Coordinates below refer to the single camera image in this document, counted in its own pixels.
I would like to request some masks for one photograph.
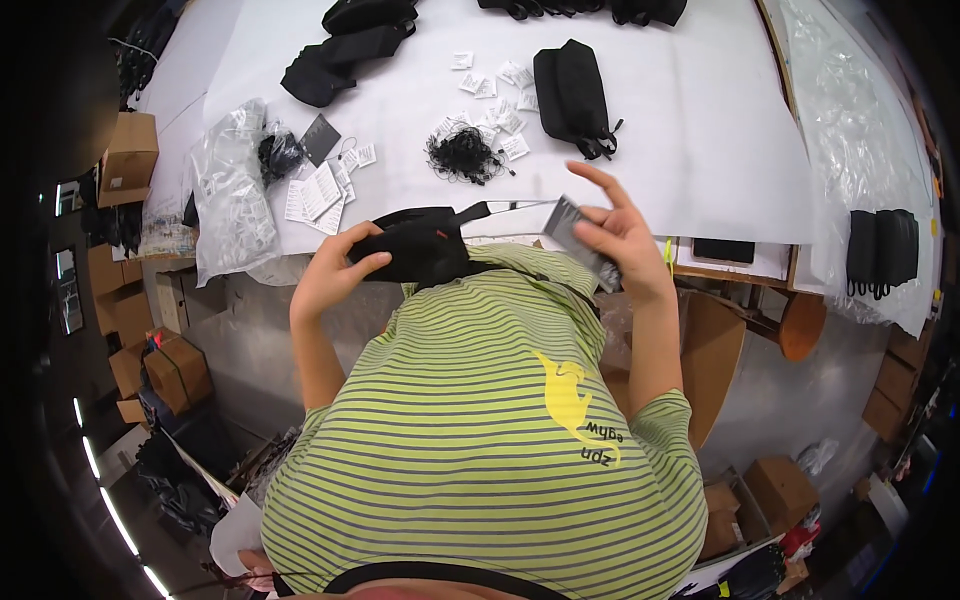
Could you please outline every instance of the gray floor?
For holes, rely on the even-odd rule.
[[[302,419],[287,321],[294,288],[236,275],[227,289],[228,310],[192,327],[187,337],[206,352],[221,413],[236,425],[238,442],[252,447]],[[365,283],[324,315],[324,331],[345,371],[401,300],[397,285]],[[777,294],[764,296],[764,309],[773,315],[782,303]],[[629,305],[614,297],[601,308],[608,328],[605,362],[625,366],[622,334],[630,328]],[[816,349],[803,362],[791,363],[776,345],[747,333],[727,400],[699,452],[704,475],[728,466],[742,472],[761,456],[795,457],[808,444],[833,438],[840,443],[836,455],[814,478],[829,525],[852,484],[869,470],[876,434],[860,414],[888,335],[886,327],[829,315]]]

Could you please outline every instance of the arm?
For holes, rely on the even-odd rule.
[[[327,308],[349,296],[364,277],[390,263],[389,252],[371,254],[352,266],[347,262],[347,252],[353,244],[379,233],[383,230],[365,221],[327,237],[290,300],[290,336],[306,410],[329,406],[347,381],[337,352],[320,327],[320,317]]]
[[[677,290],[643,216],[617,180],[582,162],[568,162],[567,169],[603,188],[613,206],[612,210],[581,206],[592,224],[578,223],[574,234],[616,261],[630,296],[634,347],[630,410],[624,415],[630,420],[654,398],[684,388]]]

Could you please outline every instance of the plastic wrap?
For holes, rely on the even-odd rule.
[[[281,255],[257,159],[266,110],[263,100],[249,100],[190,151],[200,216],[197,287],[213,276],[247,271]]]
[[[898,142],[893,129],[900,123],[894,122],[889,101],[877,98],[879,93],[889,100],[893,92],[888,82],[874,79],[877,67],[819,2],[780,0],[780,8],[814,188],[822,194],[815,199],[818,226],[810,270],[823,281],[825,302],[833,311],[858,323],[897,322],[919,333],[930,304],[932,240],[923,232],[924,227],[930,231],[932,209],[906,161],[904,152],[913,149]],[[913,212],[920,225],[918,278],[881,300],[851,298],[846,274],[850,211],[893,208]]]

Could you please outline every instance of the striped shirt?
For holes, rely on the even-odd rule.
[[[629,423],[598,373],[603,327],[563,254],[517,245],[409,296],[329,407],[307,412],[261,535],[299,593],[355,567],[479,567],[567,598],[665,598],[707,505],[679,391]]]

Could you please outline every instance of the black phone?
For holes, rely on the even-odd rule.
[[[746,265],[754,264],[754,242],[734,242],[733,240],[711,240],[693,238],[693,255],[710,260],[727,260]]]

